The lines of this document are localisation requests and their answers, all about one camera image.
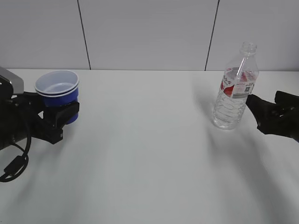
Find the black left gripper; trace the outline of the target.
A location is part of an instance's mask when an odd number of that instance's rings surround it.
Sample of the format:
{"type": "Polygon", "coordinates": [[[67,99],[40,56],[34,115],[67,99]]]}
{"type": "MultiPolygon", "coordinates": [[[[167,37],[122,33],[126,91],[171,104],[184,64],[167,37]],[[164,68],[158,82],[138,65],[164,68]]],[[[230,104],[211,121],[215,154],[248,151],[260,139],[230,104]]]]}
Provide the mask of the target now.
{"type": "Polygon", "coordinates": [[[78,118],[79,102],[47,107],[42,96],[24,92],[23,96],[0,101],[0,148],[25,138],[51,144],[63,139],[63,127],[78,118]]]}

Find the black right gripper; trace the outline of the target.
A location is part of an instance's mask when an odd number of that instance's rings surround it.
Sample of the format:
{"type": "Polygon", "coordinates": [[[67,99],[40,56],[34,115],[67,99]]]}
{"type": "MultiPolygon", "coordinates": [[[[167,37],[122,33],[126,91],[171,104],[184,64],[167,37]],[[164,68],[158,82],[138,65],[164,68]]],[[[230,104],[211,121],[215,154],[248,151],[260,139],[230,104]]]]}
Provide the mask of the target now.
{"type": "Polygon", "coordinates": [[[299,141],[299,97],[276,91],[275,103],[251,94],[246,105],[257,122],[257,128],[265,135],[277,135],[299,141]]]}

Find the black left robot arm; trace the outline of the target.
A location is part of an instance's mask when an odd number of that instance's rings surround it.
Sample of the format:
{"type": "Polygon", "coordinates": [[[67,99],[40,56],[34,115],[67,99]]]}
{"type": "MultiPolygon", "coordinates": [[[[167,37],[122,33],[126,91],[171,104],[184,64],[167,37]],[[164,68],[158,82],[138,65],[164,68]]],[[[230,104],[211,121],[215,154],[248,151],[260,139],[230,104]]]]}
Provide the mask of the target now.
{"type": "Polygon", "coordinates": [[[79,103],[46,106],[42,96],[25,92],[0,102],[0,148],[4,149],[26,137],[51,144],[63,139],[63,127],[79,112],[79,103]]]}

